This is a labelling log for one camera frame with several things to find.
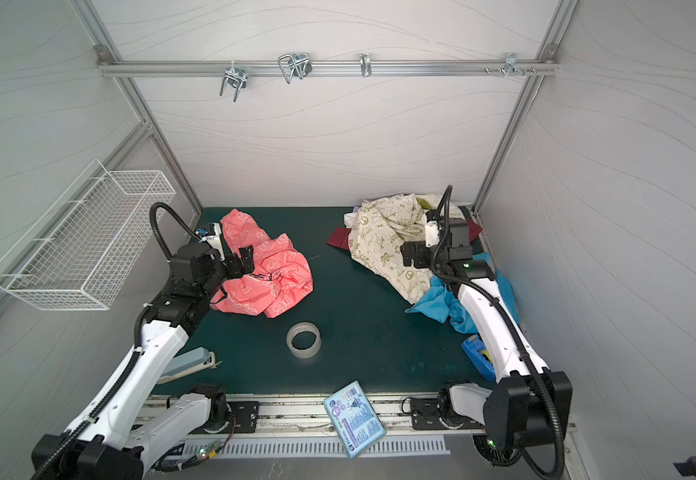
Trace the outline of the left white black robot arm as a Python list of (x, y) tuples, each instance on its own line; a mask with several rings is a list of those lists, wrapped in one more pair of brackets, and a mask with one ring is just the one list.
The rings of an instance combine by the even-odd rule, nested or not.
[(181, 395), (153, 420), (135, 425), (144, 402), (224, 283), (254, 270), (253, 248), (222, 253), (218, 230), (211, 236), (191, 231), (193, 242), (171, 251), (158, 224), (160, 212), (180, 227), (186, 223), (166, 203), (150, 207), (150, 226), (168, 261), (169, 277), (144, 304), (134, 323), (132, 347), (98, 394), (61, 434), (46, 434), (34, 447), (36, 479), (142, 479), (191, 431), (226, 422), (223, 389), (203, 385)]

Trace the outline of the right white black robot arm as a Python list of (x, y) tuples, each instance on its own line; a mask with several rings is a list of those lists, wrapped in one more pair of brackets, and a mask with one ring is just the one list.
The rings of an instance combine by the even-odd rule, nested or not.
[(455, 383), (441, 390), (438, 410), (446, 426), (470, 419), (485, 430), (490, 463), (507, 468), (520, 460), (541, 479), (566, 470), (565, 439), (573, 387), (534, 350), (500, 296), (496, 273), (477, 261), (466, 221), (450, 213), (453, 189), (427, 212), (425, 239), (401, 248), (407, 267), (427, 268), (471, 316), (495, 372), (493, 388)]

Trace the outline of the pink patterned cloth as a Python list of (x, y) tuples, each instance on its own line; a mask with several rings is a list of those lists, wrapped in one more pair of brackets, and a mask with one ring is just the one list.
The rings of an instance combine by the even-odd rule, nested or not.
[(226, 280), (212, 297), (210, 307), (224, 313), (276, 318), (313, 292), (314, 281), (305, 256), (285, 233), (271, 238), (254, 218), (237, 209), (221, 220), (230, 250), (253, 249), (254, 270)]

